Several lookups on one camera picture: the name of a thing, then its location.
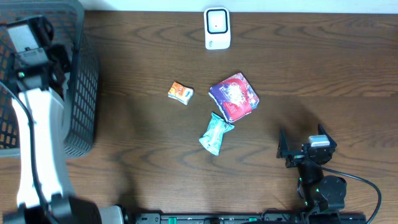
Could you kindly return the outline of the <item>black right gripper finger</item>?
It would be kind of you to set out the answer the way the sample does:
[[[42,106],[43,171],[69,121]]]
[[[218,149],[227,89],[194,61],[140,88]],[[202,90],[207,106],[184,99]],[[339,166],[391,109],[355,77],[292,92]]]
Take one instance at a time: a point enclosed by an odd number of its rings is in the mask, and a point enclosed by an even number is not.
[[[325,131],[324,127],[319,123],[318,124],[318,134],[325,135],[330,143],[330,147],[336,147],[337,143],[333,140],[333,138]]]
[[[286,158],[289,155],[289,146],[284,131],[281,129],[279,133],[279,144],[277,148],[276,158]]]

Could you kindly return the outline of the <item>mint green snack packet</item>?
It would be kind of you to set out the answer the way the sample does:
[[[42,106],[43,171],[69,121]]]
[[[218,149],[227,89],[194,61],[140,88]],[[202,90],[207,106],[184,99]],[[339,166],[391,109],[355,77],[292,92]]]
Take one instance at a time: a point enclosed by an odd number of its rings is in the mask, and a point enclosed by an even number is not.
[[[212,113],[207,130],[199,139],[199,142],[208,152],[214,156],[219,156],[224,133],[233,129],[234,125],[227,123],[216,113]]]

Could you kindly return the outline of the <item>purple red snack packet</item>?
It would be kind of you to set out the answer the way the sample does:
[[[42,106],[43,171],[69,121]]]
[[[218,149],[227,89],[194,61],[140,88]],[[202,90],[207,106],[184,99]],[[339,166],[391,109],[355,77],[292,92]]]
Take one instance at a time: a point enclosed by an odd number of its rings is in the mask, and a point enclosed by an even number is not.
[[[208,94],[229,123],[252,113],[260,102],[256,92],[242,73],[236,73],[212,86]]]

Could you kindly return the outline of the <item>small orange snack packet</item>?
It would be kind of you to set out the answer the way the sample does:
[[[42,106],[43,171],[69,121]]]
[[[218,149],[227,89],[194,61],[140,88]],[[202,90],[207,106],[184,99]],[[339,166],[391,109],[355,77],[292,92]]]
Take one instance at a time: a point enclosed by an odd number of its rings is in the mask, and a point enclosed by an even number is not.
[[[174,82],[172,84],[169,92],[167,93],[167,96],[169,98],[178,100],[179,102],[183,103],[184,105],[188,105],[193,94],[194,94],[194,91],[192,88],[183,86],[178,82]]]

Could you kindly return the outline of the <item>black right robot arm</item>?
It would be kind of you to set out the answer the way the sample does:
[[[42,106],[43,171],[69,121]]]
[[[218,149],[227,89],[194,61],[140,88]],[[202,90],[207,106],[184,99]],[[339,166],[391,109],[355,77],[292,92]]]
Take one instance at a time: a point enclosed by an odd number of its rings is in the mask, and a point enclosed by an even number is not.
[[[276,157],[285,159],[287,168],[296,167],[301,178],[302,197],[310,209],[336,212],[345,207],[346,181],[335,175],[323,174],[324,165],[332,157],[337,143],[318,125],[318,134],[308,137],[301,150],[290,150],[283,131],[279,134]]]

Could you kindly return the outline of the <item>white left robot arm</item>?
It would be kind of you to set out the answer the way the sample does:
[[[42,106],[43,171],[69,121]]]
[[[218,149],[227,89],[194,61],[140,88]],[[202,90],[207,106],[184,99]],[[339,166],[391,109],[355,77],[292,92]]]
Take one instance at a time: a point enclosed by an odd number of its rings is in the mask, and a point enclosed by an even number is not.
[[[21,68],[2,87],[12,96],[19,126],[21,181],[17,211],[4,223],[101,223],[99,208],[77,198],[68,177],[63,146],[65,102],[60,96],[71,70],[65,47],[25,48]]]

